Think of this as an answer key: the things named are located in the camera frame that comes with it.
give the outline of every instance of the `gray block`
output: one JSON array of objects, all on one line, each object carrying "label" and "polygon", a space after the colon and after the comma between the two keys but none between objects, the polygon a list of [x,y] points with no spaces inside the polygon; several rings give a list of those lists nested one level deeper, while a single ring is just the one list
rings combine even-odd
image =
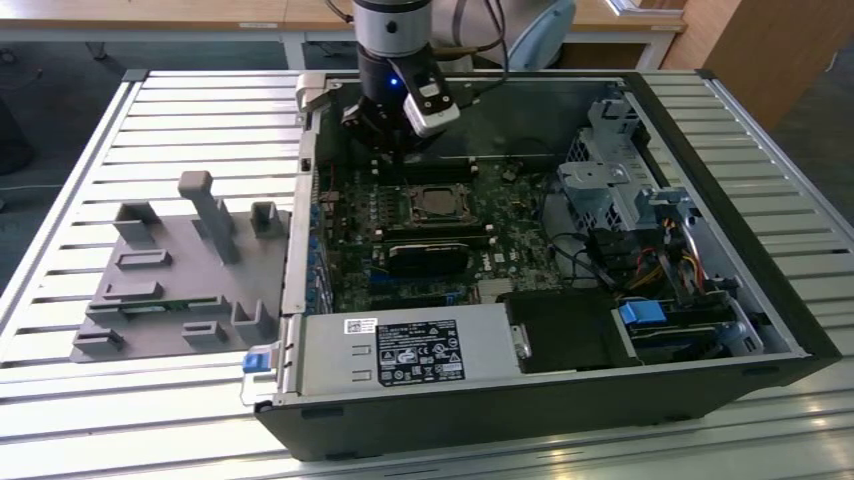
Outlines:
[{"label": "gray block", "polygon": [[[204,187],[204,175],[200,178]],[[264,208],[261,214],[272,212],[272,209],[264,212]],[[157,249],[138,248],[124,237],[118,239],[80,328],[84,334],[112,330],[122,340],[121,348],[89,348],[92,342],[84,342],[82,348],[73,349],[70,360],[90,362],[244,351],[273,342],[287,235],[257,238],[252,213],[235,214],[229,238],[240,261],[225,264],[212,238],[197,235],[194,215],[161,217],[145,223],[156,218],[145,214],[145,208],[129,211],[145,224]],[[275,215],[277,222],[287,225],[287,212],[276,211]],[[251,320],[232,325],[237,304]],[[208,337],[216,341],[205,341],[201,333],[189,335],[188,340],[184,325],[197,322],[219,325],[213,337]]]},{"label": "gray block", "polygon": [[116,267],[121,270],[165,267],[172,263],[172,257],[165,250],[137,250],[118,255]]},{"label": "gray block", "polygon": [[90,318],[94,324],[121,324],[128,321],[125,313],[118,307],[118,302],[90,302],[85,310],[86,318]]},{"label": "gray block", "polygon": [[235,304],[231,312],[231,326],[237,331],[240,338],[249,343],[260,343],[261,339],[268,338],[276,329],[275,320],[260,300],[255,303],[255,313],[251,317],[243,310],[243,305]]},{"label": "gray block", "polygon": [[275,203],[255,202],[251,211],[255,238],[276,238],[285,235],[284,222],[279,218]]},{"label": "gray block", "polygon": [[240,255],[233,244],[233,222],[225,203],[211,195],[213,179],[205,171],[184,172],[177,182],[177,192],[189,200],[198,213],[198,220],[216,248],[220,260],[224,264],[237,263]]},{"label": "gray block", "polygon": [[90,327],[77,331],[73,346],[86,355],[114,354],[121,350],[122,340],[114,330]]},{"label": "gray block", "polygon": [[106,300],[150,300],[162,296],[162,286],[157,282],[108,283],[101,292]]},{"label": "gray block", "polygon": [[148,202],[144,202],[122,203],[112,224],[130,247],[152,248],[156,244],[149,232],[149,226],[158,223],[157,214]]},{"label": "gray block", "polygon": [[225,343],[228,336],[216,321],[184,323],[181,337],[189,345],[208,347]]}]

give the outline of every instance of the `motherboard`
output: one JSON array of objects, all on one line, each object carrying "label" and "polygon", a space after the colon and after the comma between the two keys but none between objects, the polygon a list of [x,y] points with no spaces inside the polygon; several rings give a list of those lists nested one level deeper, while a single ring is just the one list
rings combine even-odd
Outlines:
[{"label": "motherboard", "polygon": [[337,178],[329,170],[320,202],[336,312],[492,303],[565,283],[537,220],[545,175],[500,157],[429,165],[373,163]]}]

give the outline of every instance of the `blue latch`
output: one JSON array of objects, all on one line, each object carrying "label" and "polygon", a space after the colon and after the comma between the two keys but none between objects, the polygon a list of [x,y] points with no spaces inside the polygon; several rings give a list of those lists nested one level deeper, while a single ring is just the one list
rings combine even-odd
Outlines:
[{"label": "blue latch", "polygon": [[243,373],[263,373],[269,371],[271,352],[247,353],[243,357]]},{"label": "blue latch", "polygon": [[667,321],[664,311],[660,304],[655,300],[642,300],[625,302],[619,307],[619,315],[623,317],[623,323],[662,323]]}]

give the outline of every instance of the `floor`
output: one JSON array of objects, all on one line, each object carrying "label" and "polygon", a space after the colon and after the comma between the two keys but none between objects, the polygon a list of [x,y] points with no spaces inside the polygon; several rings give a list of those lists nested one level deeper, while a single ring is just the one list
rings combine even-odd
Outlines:
[{"label": "floor", "polygon": [[[0,64],[0,98],[12,110],[38,156],[20,172],[0,176],[0,289],[5,287],[122,73],[148,69],[281,69],[275,43],[108,44],[109,58],[90,59],[81,44],[21,43],[17,63]],[[355,68],[351,48],[307,47],[311,68]],[[36,72],[41,70],[37,80]],[[774,139],[854,221],[854,44],[842,52],[792,108]]]}]

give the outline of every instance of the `open computer chassis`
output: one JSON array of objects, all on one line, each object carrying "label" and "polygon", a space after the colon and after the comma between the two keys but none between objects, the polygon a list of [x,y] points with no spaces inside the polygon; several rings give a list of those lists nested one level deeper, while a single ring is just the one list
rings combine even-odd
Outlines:
[{"label": "open computer chassis", "polygon": [[255,407],[296,458],[699,418],[839,358],[639,74],[515,75],[401,164],[340,127],[357,94],[300,78]]}]

